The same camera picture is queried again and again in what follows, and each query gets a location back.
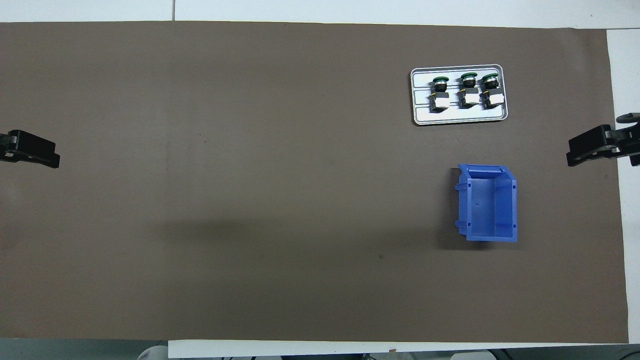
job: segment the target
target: brown paper sheet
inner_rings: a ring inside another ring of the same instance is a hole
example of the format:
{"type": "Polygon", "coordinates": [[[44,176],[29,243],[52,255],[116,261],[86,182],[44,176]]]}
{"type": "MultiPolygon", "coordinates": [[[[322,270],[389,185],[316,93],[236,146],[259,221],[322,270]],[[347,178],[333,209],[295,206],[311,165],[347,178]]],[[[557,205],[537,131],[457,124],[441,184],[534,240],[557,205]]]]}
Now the brown paper sheet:
{"type": "Polygon", "coordinates": [[[0,336],[627,341],[604,30],[0,24],[0,336]],[[498,63],[509,117],[417,127],[415,67],[498,63]],[[506,165],[518,243],[454,227],[506,165]]]}

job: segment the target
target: brown table surface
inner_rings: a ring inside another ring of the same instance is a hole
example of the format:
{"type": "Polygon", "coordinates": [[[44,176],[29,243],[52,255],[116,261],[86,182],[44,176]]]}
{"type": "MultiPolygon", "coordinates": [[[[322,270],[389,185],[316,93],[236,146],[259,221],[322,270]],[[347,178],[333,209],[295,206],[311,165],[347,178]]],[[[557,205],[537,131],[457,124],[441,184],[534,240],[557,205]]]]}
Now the brown table surface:
{"type": "Polygon", "coordinates": [[[627,341],[604,30],[0,24],[0,336],[627,341]],[[409,72],[498,63],[509,117],[417,127],[409,72]],[[506,165],[518,243],[454,227],[506,165]]]}

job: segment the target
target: silver metal tray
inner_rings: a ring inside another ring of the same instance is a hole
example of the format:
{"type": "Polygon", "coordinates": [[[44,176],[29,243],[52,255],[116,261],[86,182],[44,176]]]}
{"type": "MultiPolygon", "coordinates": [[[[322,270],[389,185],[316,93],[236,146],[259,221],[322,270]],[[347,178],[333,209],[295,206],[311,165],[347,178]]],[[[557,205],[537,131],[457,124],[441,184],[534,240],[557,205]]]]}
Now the silver metal tray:
{"type": "Polygon", "coordinates": [[[411,91],[413,121],[418,125],[500,121],[506,119],[508,115],[504,72],[502,71],[502,67],[497,64],[421,67],[413,69],[411,71],[411,91]],[[478,104],[468,109],[460,107],[460,95],[458,94],[462,87],[460,76],[466,72],[476,72],[478,74],[476,77],[477,88],[481,88],[480,79],[483,76],[497,72],[500,87],[504,93],[504,104],[491,109],[485,108],[483,104],[478,104]],[[429,98],[433,92],[433,78],[437,76],[447,76],[449,78],[447,92],[451,100],[449,108],[440,113],[431,111],[431,99],[429,98]]]}

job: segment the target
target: green ring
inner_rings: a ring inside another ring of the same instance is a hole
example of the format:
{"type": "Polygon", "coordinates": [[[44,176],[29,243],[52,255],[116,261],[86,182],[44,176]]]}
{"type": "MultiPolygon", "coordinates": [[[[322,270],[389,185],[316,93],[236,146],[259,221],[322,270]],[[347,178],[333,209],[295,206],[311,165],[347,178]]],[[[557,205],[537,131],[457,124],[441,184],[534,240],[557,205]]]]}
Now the green ring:
{"type": "Polygon", "coordinates": [[[482,77],[482,81],[487,80],[488,78],[497,78],[498,77],[498,73],[497,72],[492,72],[489,75],[485,75],[482,77]]]}

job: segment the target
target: blue container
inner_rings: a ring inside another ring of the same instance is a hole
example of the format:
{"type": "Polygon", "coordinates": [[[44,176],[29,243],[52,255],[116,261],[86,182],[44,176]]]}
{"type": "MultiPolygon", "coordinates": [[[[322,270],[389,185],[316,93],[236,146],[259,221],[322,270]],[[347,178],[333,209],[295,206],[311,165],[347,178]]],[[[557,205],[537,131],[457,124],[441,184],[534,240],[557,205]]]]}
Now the blue container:
{"type": "Polygon", "coordinates": [[[456,190],[460,215],[456,226],[470,241],[518,241],[516,179],[500,165],[458,165],[456,190]]]}

